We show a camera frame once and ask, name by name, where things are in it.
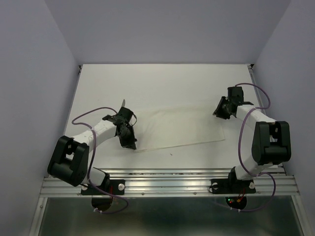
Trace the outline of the white cloth napkin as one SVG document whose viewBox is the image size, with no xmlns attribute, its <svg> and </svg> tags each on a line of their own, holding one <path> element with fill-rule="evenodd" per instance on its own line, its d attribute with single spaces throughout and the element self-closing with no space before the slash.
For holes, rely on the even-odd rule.
<svg viewBox="0 0 315 236">
<path fill-rule="evenodd" d="M 175 106 L 136 112 L 137 152 L 223 141 L 213 104 Z"/>
</svg>

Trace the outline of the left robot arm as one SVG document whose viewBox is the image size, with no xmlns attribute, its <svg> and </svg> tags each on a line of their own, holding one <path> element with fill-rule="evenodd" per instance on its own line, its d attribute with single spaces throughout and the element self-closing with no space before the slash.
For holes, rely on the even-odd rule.
<svg viewBox="0 0 315 236">
<path fill-rule="evenodd" d="M 137 139 L 133 125 L 130 124 L 136 115 L 122 106 L 114 115 L 106 115 L 95 126 L 83 122 L 72 121 L 73 125 L 84 125 L 87 131 L 74 137 L 61 136 L 53 151 L 47 172 L 74 187 L 87 185 L 103 194 L 109 190 L 110 176 L 108 173 L 93 168 L 96 147 L 103 142 L 118 137 L 121 147 L 136 150 Z"/>
</svg>

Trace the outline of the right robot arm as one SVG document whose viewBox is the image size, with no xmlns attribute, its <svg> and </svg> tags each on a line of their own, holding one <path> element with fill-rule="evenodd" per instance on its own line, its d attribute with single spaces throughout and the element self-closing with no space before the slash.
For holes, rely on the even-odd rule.
<svg viewBox="0 0 315 236">
<path fill-rule="evenodd" d="M 253 178 L 265 174 L 265 169 L 287 162 L 291 158 L 290 126 L 286 121 L 277 121 L 263 113 L 270 108 L 255 106 L 245 101 L 243 84 L 228 87 L 227 96 L 223 96 L 213 115 L 221 119 L 231 116 L 242 121 L 238 139 L 239 165 L 233 167 L 228 178 L 218 180 L 217 189 L 227 187 L 237 192 L 243 187 L 253 189 Z M 251 154 L 243 160 L 241 157 L 242 136 L 245 126 L 253 131 Z"/>
</svg>

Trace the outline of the aluminium front rail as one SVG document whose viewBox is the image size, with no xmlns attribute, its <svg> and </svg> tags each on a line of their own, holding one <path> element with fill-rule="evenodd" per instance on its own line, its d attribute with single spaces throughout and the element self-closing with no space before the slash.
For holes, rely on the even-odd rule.
<svg viewBox="0 0 315 236">
<path fill-rule="evenodd" d="M 267 170 L 272 176 L 254 179 L 256 196 L 270 196 L 276 189 L 277 196 L 300 194 L 294 176 L 283 167 Z M 226 178 L 229 169 L 107 169 L 113 180 L 125 180 L 125 197 L 211 197 L 208 191 L 212 179 Z"/>
</svg>

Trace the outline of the aluminium rail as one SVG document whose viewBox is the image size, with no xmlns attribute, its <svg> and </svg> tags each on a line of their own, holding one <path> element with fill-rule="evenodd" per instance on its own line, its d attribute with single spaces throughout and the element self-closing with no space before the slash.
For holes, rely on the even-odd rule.
<svg viewBox="0 0 315 236">
<path fill-rule="evenodd" d="M 300 194 L 294 176 L 283 167 L 267 170 L 272 176 L 254 179 L 256 196 L 270 196 L 276 189 L 277 196 Z M 107 169 L 113 180 L 125 180 L 125 197 L 211 197 L 208 191 L 212 179 L 226 178 L 229 169 Z"/>
<path fill-rule="evenodd" d="M 277 121 L 265 114 L 271 101 L 267 93 L 255 84 L 252 86 L 262 92 L 267 98 L 267 105 L 259 103 L 249 115 L 249 121 L 253 123 L 252 158 L 259 167 L 267 165 L 279 165 L 291 158 L 290 127 L 286 121 Z"/>
</svg>

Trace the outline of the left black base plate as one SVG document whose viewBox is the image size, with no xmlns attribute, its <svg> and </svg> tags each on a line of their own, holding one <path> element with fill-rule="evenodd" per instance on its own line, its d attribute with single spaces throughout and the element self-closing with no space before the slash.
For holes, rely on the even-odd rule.
<svg viewBox="0 0 315 236">
<path fill-rule="evenodd" d="M 112 195 L 121 196 L 125 194 L 125 183 L 126 181 L 124 179 L 111 179 L 102 183 L 100 186 L 98 186 L 98 188 Z M 86 190 L 84 190 L 83 187 L 81 188 L 80 194 L 83 196 L 104 195 L 104 193 L 96 190 L 89 184 Z"/>
</svg>

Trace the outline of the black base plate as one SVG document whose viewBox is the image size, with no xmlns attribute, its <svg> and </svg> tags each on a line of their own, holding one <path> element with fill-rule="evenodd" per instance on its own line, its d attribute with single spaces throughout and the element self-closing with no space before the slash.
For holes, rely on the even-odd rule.
<svg viewBox="0 0 315 236">
<path fill-rule="evenodd" d="M 102 183 L 100 186 L 98 186 L 98 188 L 112 195 L 121 196 L 125 194 L 125 183 L 126 181 L 124 179 L 111 179 Z M 83 187 L 81 188 L 80 194 L 83 196 L 104 195 L 104 193 L 96 190 L 89 184 L 86 190 L 84 190 Z"/>
<path fill-rule="evenodd" d="M 215 178 L 210 180 L 209 192 L 213 194 L 254 194 L 256 193 L 253 180 L 230 181 L 227 178 Z"/>
</svg>

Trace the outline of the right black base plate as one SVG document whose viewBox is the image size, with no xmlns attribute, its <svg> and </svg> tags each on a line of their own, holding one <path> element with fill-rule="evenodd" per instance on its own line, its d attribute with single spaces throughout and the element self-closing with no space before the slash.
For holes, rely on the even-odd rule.
<svg viewBox="0 0 315 236">
<path fill-rule="evenodd" d="M 209 192 L 213 194 L 254 194 L 256 193 L 253 180 L 230 181 L 227 178 L 215 178 L 210 180 Z"/>
</svg>

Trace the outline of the aluminium right side rail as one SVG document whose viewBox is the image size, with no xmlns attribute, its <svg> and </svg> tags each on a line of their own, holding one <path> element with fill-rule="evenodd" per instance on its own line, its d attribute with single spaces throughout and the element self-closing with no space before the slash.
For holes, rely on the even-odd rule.
<svg viewBox="0 0 315 236">
<path fill-rule="evenodd" d="M 267 98 L 267 105 L 259 103 L 249 115 L 249 121 L 253 123 L 252 158 L 259 167 L 267 165 L 279 165 L 291 158 L 290 127 L 286 121 L 277 121 L 265 114 L 271 101 L 267 93 L 255 84 L 252 86 L 262 92 Z"/>
</svg>

